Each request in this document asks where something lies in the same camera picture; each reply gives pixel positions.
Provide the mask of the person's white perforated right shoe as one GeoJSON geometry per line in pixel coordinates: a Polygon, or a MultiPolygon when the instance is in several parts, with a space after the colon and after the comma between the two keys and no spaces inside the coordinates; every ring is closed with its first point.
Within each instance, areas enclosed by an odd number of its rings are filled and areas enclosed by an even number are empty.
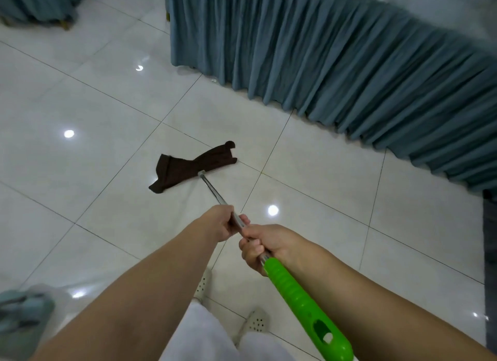
{"type": "Polygon", "coordinates": [[[239,332],[233,337],[234,346],[238,348],[243,336],[248,333],[269,333],[269,324],[269,314],[260,307],[254,308],[240,327],[239,332]]]}

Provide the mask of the person's white trousers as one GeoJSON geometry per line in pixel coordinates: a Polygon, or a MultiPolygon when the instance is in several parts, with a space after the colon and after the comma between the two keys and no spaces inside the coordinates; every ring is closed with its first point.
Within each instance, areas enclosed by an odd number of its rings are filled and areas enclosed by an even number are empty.
{"type": "Polygon", "coordinates": [[[248,333],[239,347],[202,304],[191,302],[158,361],[296,361],[269,334],[248,333]]]}

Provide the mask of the person's right hand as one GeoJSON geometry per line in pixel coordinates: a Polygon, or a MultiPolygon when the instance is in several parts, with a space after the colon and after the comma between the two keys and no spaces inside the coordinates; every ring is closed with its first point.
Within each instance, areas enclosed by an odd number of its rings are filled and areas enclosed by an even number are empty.
{"type": "Polygon", "coordinates": [[[242,237],[239,249],[246,264],[260,275],[267,277],[260,261],[264,253],[272,255],[289,272],[294,273],[306,265],[316,245],[293,230],[278,225],[277,233],[267,240],[242,237]]]}

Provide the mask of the brown mop cloth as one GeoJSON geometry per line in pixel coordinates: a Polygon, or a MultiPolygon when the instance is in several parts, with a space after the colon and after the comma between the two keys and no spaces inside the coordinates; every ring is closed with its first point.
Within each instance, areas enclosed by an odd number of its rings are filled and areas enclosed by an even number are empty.
{"type": "Polygon", "coordinates": [[[212,171],[235,164],[232,149],[236,147],[233,141],[214,147],[193,160],[161,154],[156,166],[157,180],[149,186],[155,194],[161,194],[184,181],[196,177],[201,171],[212,171]]]}

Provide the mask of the pale blue cloth bundle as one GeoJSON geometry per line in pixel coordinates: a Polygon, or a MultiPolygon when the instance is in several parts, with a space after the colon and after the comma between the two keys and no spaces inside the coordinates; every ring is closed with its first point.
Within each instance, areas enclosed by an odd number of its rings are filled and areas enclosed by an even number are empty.
{"type": "Polygon", "coordinates": [[[0,361],[27,361],[36,351],[55,303],[33,291],[0,293],[0,361]]]}

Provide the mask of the person's left forearm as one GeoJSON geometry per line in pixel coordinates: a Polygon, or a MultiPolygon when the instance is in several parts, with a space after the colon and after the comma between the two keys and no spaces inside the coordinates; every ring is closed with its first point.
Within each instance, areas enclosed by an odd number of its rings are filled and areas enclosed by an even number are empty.
{"type": "Polygon", "coordinates": [[[30,361],[158,361],[217,243],[194,220],[109,285],[30,361]]]}

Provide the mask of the long blue pleated table skirt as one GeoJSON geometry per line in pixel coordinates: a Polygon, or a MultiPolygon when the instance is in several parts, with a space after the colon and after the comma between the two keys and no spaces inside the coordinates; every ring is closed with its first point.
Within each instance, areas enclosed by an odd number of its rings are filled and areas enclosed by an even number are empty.
{"type": "Polygon", "coordinates": [[[497,197],[497,50],[378,0],[165,0],[171,63],[497,197]]]}

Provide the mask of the metal mop pole green handle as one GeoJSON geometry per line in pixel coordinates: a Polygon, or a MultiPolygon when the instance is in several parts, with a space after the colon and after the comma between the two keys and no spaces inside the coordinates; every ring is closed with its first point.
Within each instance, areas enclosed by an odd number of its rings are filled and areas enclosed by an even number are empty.
{"type": "Polygon", "coordinates": [[[258,265],[257,271],[269,278],[324,360],[353,361],[349,340],[267,246],[258,255],[258,265]]]}

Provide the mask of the person's left hand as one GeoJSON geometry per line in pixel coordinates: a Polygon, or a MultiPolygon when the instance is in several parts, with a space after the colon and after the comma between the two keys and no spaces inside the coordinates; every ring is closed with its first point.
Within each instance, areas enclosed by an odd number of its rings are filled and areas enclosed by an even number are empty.
{"type": "Polygon", "coordinates": [[[212,237],[218,243],[225,242],[233,235],[242,232],[232,231],[232,213],[236,213],[233,205],[218,204],[202,214],[198,218],[198,223],[206,235],[212,237]]]}

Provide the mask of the person's right forearm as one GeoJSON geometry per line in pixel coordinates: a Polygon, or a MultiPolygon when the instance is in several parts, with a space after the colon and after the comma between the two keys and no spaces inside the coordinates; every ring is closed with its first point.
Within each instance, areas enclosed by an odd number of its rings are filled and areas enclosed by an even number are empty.
{"type": "Polygon", "coordinates": [[[497,361],[484,346],[304,241],[285,261],[360,361],[497,361]]]}

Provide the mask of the person's white perforated left shoe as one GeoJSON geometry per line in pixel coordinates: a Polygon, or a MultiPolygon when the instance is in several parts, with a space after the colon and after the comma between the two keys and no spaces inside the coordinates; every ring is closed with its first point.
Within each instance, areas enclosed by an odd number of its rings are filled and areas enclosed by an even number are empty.
{"type": "Polygon", "coordinates": [[[205,297],[210,291],[211,280],[212,280],[212,270],[210,268],[206,268],[200,282],[196,287],[194,296],[191,300],[192,302],[198,302],[200,304],[203,303],[205,297]]]}

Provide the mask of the small blue pleated table skirt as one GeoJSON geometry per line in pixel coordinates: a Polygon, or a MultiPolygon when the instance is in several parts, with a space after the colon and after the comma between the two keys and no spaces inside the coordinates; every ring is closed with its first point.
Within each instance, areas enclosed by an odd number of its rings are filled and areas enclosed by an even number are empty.
{"type": "Polygon", "coordinates": [[[6,24],[51,24],[76,20],[81,0],[0,0],[0,21],[6,24]]]}

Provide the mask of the person's white perforated shoe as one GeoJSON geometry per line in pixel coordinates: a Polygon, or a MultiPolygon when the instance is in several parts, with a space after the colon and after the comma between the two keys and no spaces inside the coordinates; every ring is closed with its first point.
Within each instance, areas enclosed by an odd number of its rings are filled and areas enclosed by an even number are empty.
{"type": "Polygon", "coordinates": [[[240,327],[239,332],[233,337],[234,346],[238,348],[243,336],[248,333],[269,333],[269,324],[269,314],[260,307],[254,308],[240,327]]]}
{"type": "Polygon", "coordinates": [[[203,303],[205,297],[210,291],[211,280],[212,280],[212,270],[210,268],[206,268],[200,282],[196,287],[194,296],[191,300],[192,302],[198,302],[200,304],[203,303]]]}

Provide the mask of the clear plastic bag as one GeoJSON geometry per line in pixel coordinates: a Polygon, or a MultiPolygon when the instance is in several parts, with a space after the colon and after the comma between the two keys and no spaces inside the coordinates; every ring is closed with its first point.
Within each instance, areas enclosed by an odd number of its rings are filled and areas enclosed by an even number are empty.
{"type": "Polygon", "coordinates": [[[77,314],[79,314],[82,309],[91,301],[91,296],[89,295],[90,289],[86,286],[69,285],[63,287],[54,287],[44,283],[40,283],[34,284],[26,289],[8,290],[44,293],[46,295],[49,295],[55,303],[54,311],[47,323],[47,326],[40,339],[36,351],[41,345],[44,345],[50,338],[58,333],[59,330],[68,322],[70,322],[77,314]]]}

